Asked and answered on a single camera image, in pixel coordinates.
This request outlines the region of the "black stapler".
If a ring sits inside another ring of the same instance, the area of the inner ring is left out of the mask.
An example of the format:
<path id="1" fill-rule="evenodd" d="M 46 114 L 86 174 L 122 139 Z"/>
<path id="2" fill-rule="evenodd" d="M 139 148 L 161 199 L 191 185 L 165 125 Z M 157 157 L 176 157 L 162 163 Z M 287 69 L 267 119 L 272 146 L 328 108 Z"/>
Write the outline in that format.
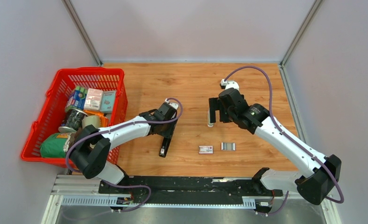
<path id="1" fill-rule="evenodd" d="M 169 149 L 171 143 L 171 139 L 170 138 L 164 138 L 162 141 L 162 145 L 159 151 L 159 156 L 162 158 L 165 158 Z"/>

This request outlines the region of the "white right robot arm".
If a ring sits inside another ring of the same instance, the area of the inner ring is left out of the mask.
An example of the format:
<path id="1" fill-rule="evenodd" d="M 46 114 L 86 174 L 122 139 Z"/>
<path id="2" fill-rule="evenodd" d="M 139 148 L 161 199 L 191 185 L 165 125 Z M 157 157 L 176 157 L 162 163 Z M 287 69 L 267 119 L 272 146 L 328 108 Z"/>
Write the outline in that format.
<path id="1" fill-rule="evenodd" d="M 256 194 L 262 196 L 270 190 L 297 192 L 314 205 L 328 198 L 339 181 L 342 164 L 339 157 L 325 156 L 313 149 L 288 131 L 264 106 L 248 105 L 237 89 L 228 88 L 216 98 L 209 98 L 209 126 L 216 123 L 216 112 L 220 122 L 233 122 L 267 141 L 298 169 L 295 172 L 261 168 L 253 176 L 252 188 Z"/>

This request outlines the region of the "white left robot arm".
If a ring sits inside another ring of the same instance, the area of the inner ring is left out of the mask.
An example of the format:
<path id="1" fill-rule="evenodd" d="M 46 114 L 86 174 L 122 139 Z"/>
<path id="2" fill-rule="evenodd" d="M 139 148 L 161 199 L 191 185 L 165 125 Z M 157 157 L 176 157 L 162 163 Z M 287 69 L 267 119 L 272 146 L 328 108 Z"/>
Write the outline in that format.
<path id="1" fill-rule="evenodd" d="M 140 113 L 129 121 L 102 128 L 88 125 L 68 150 L 66 161 L 73 162 L 75 171 L 82 173 L 85 178 L 99 178 L 111 184 L 116 193 L 124 193 L 129 181 L 118 165 L 107 160 L 109 153 L 131 140 L 157 134 L 163 137 L 159 155 L 166 157 L 182 112 L 182 104 L 168 98 L 158 109 Z"/>

